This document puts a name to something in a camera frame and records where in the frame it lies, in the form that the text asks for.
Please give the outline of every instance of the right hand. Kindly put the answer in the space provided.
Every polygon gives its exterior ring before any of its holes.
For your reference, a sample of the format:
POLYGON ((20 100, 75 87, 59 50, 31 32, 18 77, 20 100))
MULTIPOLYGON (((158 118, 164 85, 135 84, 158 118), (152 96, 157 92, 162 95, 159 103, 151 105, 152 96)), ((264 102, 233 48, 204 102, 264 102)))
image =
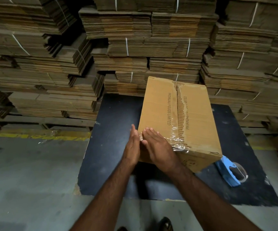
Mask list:
POLYGON ((167 140, 153 128, 145 128, 142 132, 142 144, 147 148, 153 163, 164 173, 171 172, 181 162, 167 140))

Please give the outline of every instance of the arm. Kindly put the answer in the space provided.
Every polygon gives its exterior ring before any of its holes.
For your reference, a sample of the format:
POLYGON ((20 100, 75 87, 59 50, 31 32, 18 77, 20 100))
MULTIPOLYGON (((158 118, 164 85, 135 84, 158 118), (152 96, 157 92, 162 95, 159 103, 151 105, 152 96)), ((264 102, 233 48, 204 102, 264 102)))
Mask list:
POLYGON ((142 134, 151 160, 170 177, 204 230, 260 230, 193 175, 159 132, 146 128, 142 134))
POLYGON ((126 186, 140 156, 139 134, 132 125, 123 157, 70 231, 114 230, 126 186))

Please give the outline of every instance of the black table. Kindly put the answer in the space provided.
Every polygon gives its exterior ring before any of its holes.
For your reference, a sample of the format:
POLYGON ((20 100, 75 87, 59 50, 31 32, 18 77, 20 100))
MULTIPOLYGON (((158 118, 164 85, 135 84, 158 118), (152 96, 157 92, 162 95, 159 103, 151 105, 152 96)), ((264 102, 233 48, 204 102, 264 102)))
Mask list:
MULTIPOLYGON (((131 124, 138 127, 143 97, 106 94, 103 97, 91 139, 83 159, 78 185, 83 195, 96 195, 120 161, 131 124)), ((231 204, 278 206, 278 197, 242 132, 231 109, 212 104, 223 155, 240 163, 248 174, 246 182, 232 188, 214 164, 196 175, 231 204)), ((155 165, 139 162, 133 171, 126 198, 184 200, 179 191, 155 165)))

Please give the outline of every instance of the brown cardboard box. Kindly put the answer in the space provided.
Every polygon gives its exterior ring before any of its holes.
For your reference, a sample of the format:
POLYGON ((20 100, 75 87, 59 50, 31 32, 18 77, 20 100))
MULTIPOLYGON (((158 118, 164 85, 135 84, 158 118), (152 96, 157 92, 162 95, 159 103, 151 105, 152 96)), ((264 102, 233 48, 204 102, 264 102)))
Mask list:
MULTIPOLYGON (((221 159, 222 151, 204 85, 149 77, 138 127, 159 131, 193 172, 221 159)), ((151 163, 142 147, 141 161, 151 163)))

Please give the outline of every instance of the concrete floor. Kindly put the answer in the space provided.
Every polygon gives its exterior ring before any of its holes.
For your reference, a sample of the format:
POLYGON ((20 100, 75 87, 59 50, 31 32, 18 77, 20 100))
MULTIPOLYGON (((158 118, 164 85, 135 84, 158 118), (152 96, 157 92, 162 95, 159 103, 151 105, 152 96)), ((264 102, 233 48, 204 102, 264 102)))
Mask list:
MULTIPOLYGON (((0 137, 0 230, 67 231, 91 201, 74 195, 87 142, 0 137)), ((278 194, 278 158, 255 151, 278 194)), ((278 208, 236 206, 263 230, 278 230, 278 208)), ((124 199, 117 227, 151 230, 162 217, 175 231, 202 230, 185 202, 124 199)))

